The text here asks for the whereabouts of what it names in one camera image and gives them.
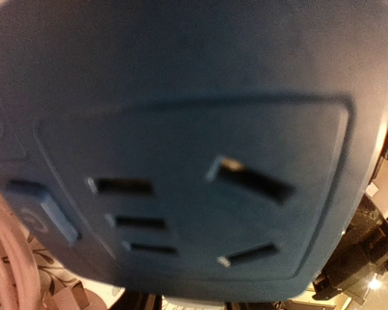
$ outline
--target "plug slot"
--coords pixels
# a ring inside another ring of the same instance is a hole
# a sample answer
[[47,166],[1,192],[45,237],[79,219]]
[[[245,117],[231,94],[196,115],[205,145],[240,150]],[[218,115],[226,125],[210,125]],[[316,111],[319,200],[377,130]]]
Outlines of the plug slot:
[[145,229],[153,231],[166,231],[167,225],[160,218],[133,218],[130,216],[112,216],[106,214],[105,218],[116,228]]
[[221,159],[217,178],[269,197],[278,204],[283,204],[294,192],[293,186],[249,169],[230,158]]
[[164,247],[158,245],[146,245],[141,243],[122,242],[123,247],[128,251],[147,253],[147,254],[163,254],[163,255],[177,255],[177,249],[174,247]]
[[231,254],[229,256],[220,256],[217,258],[217,261],[226,268],[230,268],[234,265],[241,265],[243,263],[245,264],[262,258],[267,258],[268,256],[275,255],[278,252],[279,250],[277,247],[274,244],[269,243],[245,250],[243,252]]
[[87,183],[95,194],[154,196],[154,189],[149,179],[88,178]]

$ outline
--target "cable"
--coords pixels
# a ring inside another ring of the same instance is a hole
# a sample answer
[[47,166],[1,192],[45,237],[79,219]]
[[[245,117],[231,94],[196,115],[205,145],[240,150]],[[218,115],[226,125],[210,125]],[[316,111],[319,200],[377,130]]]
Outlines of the cable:
[[0,241],[8,256],[17,287],[20,310],[38,310],[40,280],[32,251],[25,240],[18,221],[5,205],[0,203]]
[[0,297],[3,310],[17,309],[17,294],[12,283],[12,277],[1,261],[0,255]]

